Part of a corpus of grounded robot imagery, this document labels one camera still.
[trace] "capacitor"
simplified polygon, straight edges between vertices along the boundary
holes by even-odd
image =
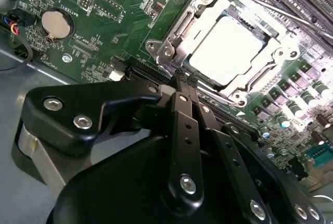
[[[273,160],[275,158],[275,154],[274,154],[272,148],[267,148],[266,156],[271,160]]]
[[[291,110],[291,112],[294,114],[295,117],[304,116],[304,111],[302,111],[302,109],[297,104],[290,106],[289,109]]]
[[[317,84],[314,88],[323,98],[328,98],[331,96],[330,89],[323,83]]]
[[[318,100],[315,99],[311,94],[306,94],[302,98],[310,107],[316,107],[318,105]]]
[[[290,126],[290,121],[285,116],[278,116],[277,121],[282,128],[288,128]]]
[[[313,140],[318,144],[318,145],[323,145],[325,143],[325,141],[323,140],[323,138],[319,135],[318,132],[314,131],[311,133],[311,137],[313,138]]]
[[[316,119],[325,129],[331,126],[331,123],[321,114],[316,116]]]
[[[267,127],[261,127],[260,132],[261,132],[262,137],[264,137],[264,138],[270,137],[270,133],[268,132]]]

